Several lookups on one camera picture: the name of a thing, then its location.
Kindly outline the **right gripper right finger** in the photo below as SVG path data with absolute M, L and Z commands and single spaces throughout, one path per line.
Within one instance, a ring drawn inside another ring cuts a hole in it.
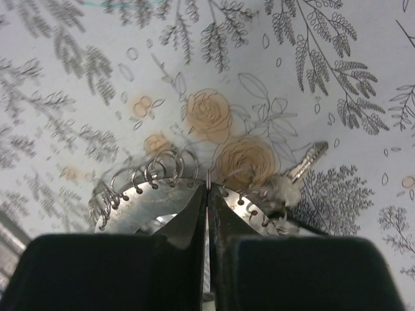
M 356 237 L 261 236 L 207 196 L 217 310 L 403 310 L 382 254 Z

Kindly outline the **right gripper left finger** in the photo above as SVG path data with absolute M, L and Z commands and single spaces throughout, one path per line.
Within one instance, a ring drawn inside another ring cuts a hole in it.
M 150 236 L 52 234 L 23 252 L 2 310 L 200 310 L 208 192 Z

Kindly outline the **silver key clear tag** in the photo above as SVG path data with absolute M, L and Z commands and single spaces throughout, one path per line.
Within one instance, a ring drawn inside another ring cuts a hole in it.
M 274 174 L 264 184 L 265 198 L 276 207 L 290 209 L 301 199 L 301 182 L 313 165 L 326 153 L 327 141 L 318 141 L 308 149 L 303 159 L 283 174 Z

